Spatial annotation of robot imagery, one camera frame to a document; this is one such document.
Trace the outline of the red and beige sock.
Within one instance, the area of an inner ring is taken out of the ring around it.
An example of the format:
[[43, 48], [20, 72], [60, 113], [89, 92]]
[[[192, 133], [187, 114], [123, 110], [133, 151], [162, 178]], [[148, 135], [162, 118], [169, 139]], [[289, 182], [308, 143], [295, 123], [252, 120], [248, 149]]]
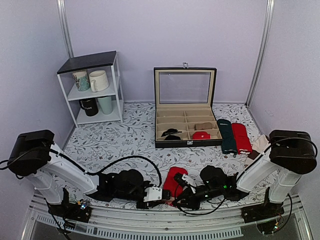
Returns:
[[176, 174], [188, 175], [188, 171], [185, 168], [177, 166], [173, 166], [169, 169], [163, 184], [163, 190], [169, 190], [171, 192], [171, 199], [166, 202], [169, 206], [173, 206], [172, 201], [174, 200], [174, 197], [178, 197], [183, 192], [183, 187], [174, 179]]

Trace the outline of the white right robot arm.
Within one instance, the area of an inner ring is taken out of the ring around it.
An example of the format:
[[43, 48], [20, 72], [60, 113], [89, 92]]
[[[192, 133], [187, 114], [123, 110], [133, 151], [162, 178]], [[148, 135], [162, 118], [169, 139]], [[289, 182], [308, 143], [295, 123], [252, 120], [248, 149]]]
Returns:
[[264, 202], [243, 207], [241, 216], [245, 223], [260, 221], [284, 214], [283, 202], [302, 175], [317, 166], [318, 149], [305, 131], [273, 130], [266, 148], [251, 165], [241, 173], [226, 175], [213, 165], [200, 172], [203, 184], [194, 186], [180, 173], [174, 180], [184, 190], [174, 197], [172, 205], [180, 211], [185, 208], [198, 210], [203, 201], [223, 196], [225, 200], [238, 202], [247, 197], [263, 179], [278, 172], [277, 180], [265, 191]]

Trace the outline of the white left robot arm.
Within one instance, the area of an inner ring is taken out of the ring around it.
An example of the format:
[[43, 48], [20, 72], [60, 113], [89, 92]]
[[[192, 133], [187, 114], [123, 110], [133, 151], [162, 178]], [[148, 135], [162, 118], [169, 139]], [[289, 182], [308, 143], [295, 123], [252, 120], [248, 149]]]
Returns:
[[91, 217], [90, 204], [81, 199], [72, 203], [66, 188], [58, 186], [56, 175], [82, 191], [87, 197], [101, 202], [113, 199], [135, 201], [138, 209], [148, 209], [169, 200], [169, 190], [144, 180], [135, 169], [105, 174], [103, 170], [89, 172], [68, 157], [54, 142], [54, 133], [39, 130], [21, 133], [14, 144], [6, 169], [27, 178], [45, 198], [48, 212], [61, 217], [87, 223]]

